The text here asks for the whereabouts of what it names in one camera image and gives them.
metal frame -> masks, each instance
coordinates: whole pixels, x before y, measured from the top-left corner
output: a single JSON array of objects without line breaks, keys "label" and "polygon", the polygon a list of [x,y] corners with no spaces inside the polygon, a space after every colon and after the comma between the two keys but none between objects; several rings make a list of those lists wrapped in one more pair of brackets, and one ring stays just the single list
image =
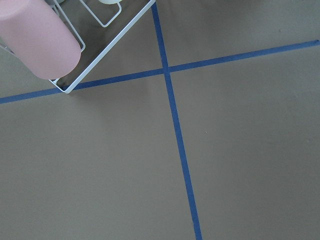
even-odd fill
[{"label": "metal frame", "polygon": [[100,19],[94,14],[94,12],[88,7],[88,5],[83,1],[83,0],[79,0],[80,3],[82,3],[82,5],[88,10],[88,12],[94,17],[94,19],[101,25],[101,27],[103,28],[106,28],[108,27],[115,19],[116,17],[119,16],[119,14],[121,13],[122,11],[122,7],[120,5],[120,2],[117,2],[116,4],[118,5],[119,7],[119,11],[106,23],[106,24],[103,24]]},{"label": "metal frame", "polygon": [[[99,18],[92,12],[92,10],[85,4],[83,0],[79,0],[84,7],[89,11],[89,13],[96,19],[96,21],[103,27],[106,28],[108,25],[110,25],[116,17],[121,13],[122,7],[120,3],[118,2],[117,5],[119,7],[119,11],[107,22],[106,24],[103,24]],[[53,0],[54,5],[51,5],[53,10],[56,12],[56,14],[59,16],[59,11],[67,21],[68,25],[82,44],[81,52],[83,52],[86,49],[86,44],[69,20],[68,16],[64,12],[64,10],[61,8],[60,4],[57,2],[57,0]],[[66,90],[63,90],[60,86],[58,86],[58,81],[60,78],[57,78],[55,80],[49,80],[53,85],[55,85],[58,89],[60,89],[63,93],[69,94],[83,79],[84,77],[100,62],[100,60],[111,50],[111,48],[116,45],[116,43],[129,31],[129,29],[146,13],[148,9],[151,8],[151,6],[156,2],[156,0],[149,0],[149,2],[133,17],[133,19],[119,32],[119,34],[100,52],[100,54],[87,66],[82,73],[67,87]],[[0,43],[0,48],[4,49],[8,53],[16,56],[14,52],[5,44]]]},{"label": "metal frame", "polygon": [[[57,0],[54,0],[56,6],[68,21],[68,17],[61,9],[60,5],[58,4]],[[148,9],[156,2],[156,0],[149,0],[149,2],[137,13],[135,17],[119,32],[119,34],[100,52],[100,54],[86,67],[82,73],[67,87],[67,89],[63,90],[60,86],[58,86],[58,79],[56,80],[49,80],[53,85],[55,85],[58,89],[60,89],[63,93],[69,94],[83,79],[84,77],[100,62],[100,60],[116,45],[116,43],[129,31],[129,29],[146,13]],[[69,23],[72,30],[75,31],[77,35],[77,31],[72,26],[71,22]]]}]

blue painter's tape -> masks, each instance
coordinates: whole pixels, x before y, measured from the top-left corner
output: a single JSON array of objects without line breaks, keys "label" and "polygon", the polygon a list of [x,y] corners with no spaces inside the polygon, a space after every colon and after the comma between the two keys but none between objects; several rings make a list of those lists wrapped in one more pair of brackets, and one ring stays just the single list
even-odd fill
[{"label": "blue painter's tape", "polygon": [[52,94],[59,94],[59,93],[61,93],[61,91],[58,88],[50,88],[46,90],[33,91],[33,92],[23,93],[23,94],[14,95],[14,96],[6,96],[6,97],[0,98],[0,104],[7,104],[7,103],[17,102],[21,100],[33,99],[33,98],[48,96]]},{"label": "blue painter's tape", "polygon": [[222,64],[222,63],[227,63],[227,62],[232,62],[232,61],[237,61],[242,59],[254,58],[254,57],[259,57],[259,56],[264,56],[269,54],[276,54],[276,53],[287,52],[287,51],[292,51],[297,49],[315,47],[315,46],[320,46],[319,40],[307,41],[307,42],[286,45],[286,46],[273,47],[273,48],[268,48],[268,49],[263,49],[258,51],[251,51],[251,52],[236,54],[236,55],[223,56],[223,57],[212,58],[208,60],[195,61],[191,63],[171,66],[169,67],[169,71],[171,73],[178,72],[178,71],[183,71],[188,69],[200,68],[200,67],[205,67],[205,66],[210,66],[215,64]]},{"label": "blue painter's tape", "polygon": [[177,105],[175,100],[175,93],[174,93],[171,76],[169,72],[168,59],[167,59],[166,48],[165,48],[164,39],[162,35],[161,25],[160,25],[157,4],[155,3],[151,7],[151,9],[152,9],[153,21],[154,21],[157,40],[158,40],[160,55],[161,55],[166,89],[169,97],[169,104],[170,104],[171,115],[173,119],[173,126],[175,130],[175,136],[176,136],[178,151],[179,151],[180,160],[181,160],[185,188],[188,196],[189,207],[190,207],[191,217],[193,221],[195,239],[202,240],[202,234],[201,234],[198,211],[197,211],[197,206],[196,206],[196,201],[194,196],[194,190],[192,187],[188,161],[186,156],[186,150],[185,150],[184,140],[183,140],[182,131],[180,127],[179,115],[178,115],[178,110],[177,110]]},{"label": "blue painter's tape", "polygon": [[[115,77],[110,77],[110,78],[105,78],[105,79],[100,79],[95,81],[82,82],[75,88],[75,90],[92,88],[96,86],[118,83],[118,82],[123,82],[128,80],[140,79],[140,78],[145,78],[145,77],[150,77],[150,76],[155,76],[160,74],[163,74],[162,68],[127,74],[122,76],[115,76]],[[0,104],[17,102],[21,100],[33,99],[33,98],[38,98],[38,97],[43,97],[43,96],[48,96],[53,94],[60,94],[60,93],[62,92],[58,88],[33,91],[33,92],[23,93],[23,94],[14,95],[14,96],[2,97],[0,98]]]}]

pink cup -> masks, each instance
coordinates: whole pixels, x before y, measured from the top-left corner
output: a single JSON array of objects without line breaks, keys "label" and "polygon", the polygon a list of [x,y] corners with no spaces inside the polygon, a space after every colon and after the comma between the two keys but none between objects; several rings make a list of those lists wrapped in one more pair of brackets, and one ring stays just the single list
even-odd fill
[{"label": "pink cup", "polygon": [[41,79],[58,79],[78,64],[78,41],[43,0],[0,0],[0,38]]}]

white object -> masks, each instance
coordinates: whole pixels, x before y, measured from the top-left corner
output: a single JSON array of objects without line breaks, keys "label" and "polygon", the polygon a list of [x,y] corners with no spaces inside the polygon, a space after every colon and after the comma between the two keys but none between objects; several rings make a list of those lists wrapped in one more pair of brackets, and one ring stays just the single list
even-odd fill
[{"label": "white object", "polygon": [[[58,4],[64,2],[65,0],[57,0]],[[50,6],[55,5],[54,0],[45,0],[45,2],[47,4],[49,4]]]},{"label": "white object", "polygon": [[99,0],[99,2],[103,4],[117,4],[121,2],[122,0]]},{"label": "white object", "polygon": [[58,80],[49,80],[60,89],[63,93],[69,94],[84,78],[85,76],[100,62],[100,60],[113,48],[114,45],[129,31],[129,29],[147,12],[148,9],[156,2],[156,0],[149,0],[149,2],[132,18],[132,20],[119,32],[119,34],[100,52],[100,54],[86,67],[82,73],[67,87],[62,89],[58,85]]},{"label": "white object", "polygon": [[83,1],[83,0],[79,0],[80,3],[82,3],[82,5],[88,10],[88,12],[94,17],[94,19],[101,25],[101,27],[106,28],[108,27],[115,19],[116,17],[119,16],[119,14],[122,11],[121,5],[120,5],[120,1],[116,2],[118,4],[119,7],[119,11],[106,23],[103,24],[100,19],[94,14],[94,12],[88,7],[88,5]]},{"label": "white object", "polygon": [[56,12],[57,15],[59,15],[59,12],[57,10],[57,8],[60,10],[60,12],[62,13],[64,19],[66,20],[66,22],[69,24],[70,28],[72,29],[72,31],[74,32],[74,34],[76,35],[76,37],[79,39],[80,43],[82,44],[82,48],[81,48],[81,52],[83,52],[86,49],[86,44],[83,41],[83,39],[80,37],[80,34],[77,32],[77,30],[75,29],[75,27],[73,26],[73,24],[71,23],[71,21],[69,20],[68,16],[66,15],[66,13],[63,11],[63,9],[61,8],[61,6],[59,5],[58,0],[53,0],[55,2],[55,5],[53,6],[54,11]]}]

pink cylinder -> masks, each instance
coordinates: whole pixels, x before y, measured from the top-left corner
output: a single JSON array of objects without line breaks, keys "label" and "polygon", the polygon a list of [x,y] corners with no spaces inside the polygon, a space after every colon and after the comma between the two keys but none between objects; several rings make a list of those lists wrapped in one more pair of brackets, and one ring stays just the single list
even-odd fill
[{"label": "pink cylinder", "polygon": [[0,38],[41,79],[58,79],[78,64],[81,48],[44,0],[0,0]]}]

